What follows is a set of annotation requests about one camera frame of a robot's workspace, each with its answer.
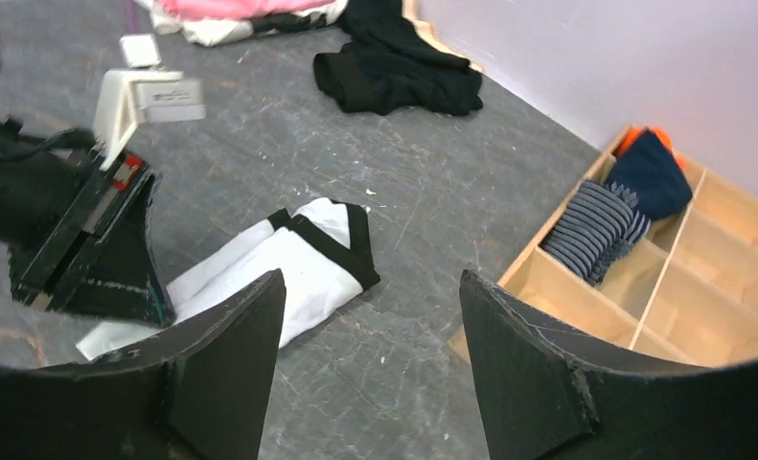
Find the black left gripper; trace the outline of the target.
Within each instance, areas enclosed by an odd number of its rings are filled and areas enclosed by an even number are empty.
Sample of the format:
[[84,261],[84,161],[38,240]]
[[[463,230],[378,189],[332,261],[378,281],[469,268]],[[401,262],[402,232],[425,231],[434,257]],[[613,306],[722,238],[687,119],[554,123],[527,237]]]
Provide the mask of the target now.
[[167,328],[175,311],[149,237],[157,176],[123,151],[100,169],[81,127],[48,137],[0,121],[0,242],[14,301],[41,311]]

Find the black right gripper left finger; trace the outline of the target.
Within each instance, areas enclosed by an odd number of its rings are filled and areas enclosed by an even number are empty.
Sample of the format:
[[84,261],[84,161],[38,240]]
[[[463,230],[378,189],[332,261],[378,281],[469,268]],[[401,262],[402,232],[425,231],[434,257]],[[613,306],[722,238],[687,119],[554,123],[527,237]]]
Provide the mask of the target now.
[[0,365],[0,459],[254,459],[287,290],[278,270],[82,364]]

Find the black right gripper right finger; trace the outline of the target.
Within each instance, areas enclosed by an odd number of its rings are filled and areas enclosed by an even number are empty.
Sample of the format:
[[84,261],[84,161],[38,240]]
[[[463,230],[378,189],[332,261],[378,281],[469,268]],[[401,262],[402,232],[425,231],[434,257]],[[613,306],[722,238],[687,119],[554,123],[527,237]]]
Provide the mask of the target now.
[[493,459],[758,459],[758,358],[706,368],[630,351],[472,270],[459,297]]

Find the navy striped boxer underwear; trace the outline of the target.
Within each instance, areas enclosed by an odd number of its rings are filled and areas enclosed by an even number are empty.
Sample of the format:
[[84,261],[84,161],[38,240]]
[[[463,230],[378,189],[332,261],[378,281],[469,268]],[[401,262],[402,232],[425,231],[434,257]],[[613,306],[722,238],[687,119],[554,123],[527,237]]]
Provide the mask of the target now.
[[584,181],[540,244],[541,249],[591,286],[628,255],[649,231],[638,195],[619,183]]

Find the white black garment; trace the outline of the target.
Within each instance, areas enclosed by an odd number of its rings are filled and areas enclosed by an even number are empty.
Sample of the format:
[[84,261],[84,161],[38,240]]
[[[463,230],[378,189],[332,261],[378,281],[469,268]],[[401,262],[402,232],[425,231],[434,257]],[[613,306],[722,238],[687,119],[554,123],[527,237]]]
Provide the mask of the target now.
[[367,210],[322,197],[241,231],[167,286],[177,322],[227,300],[267,271],[286,285],[280,347],[377,285]]

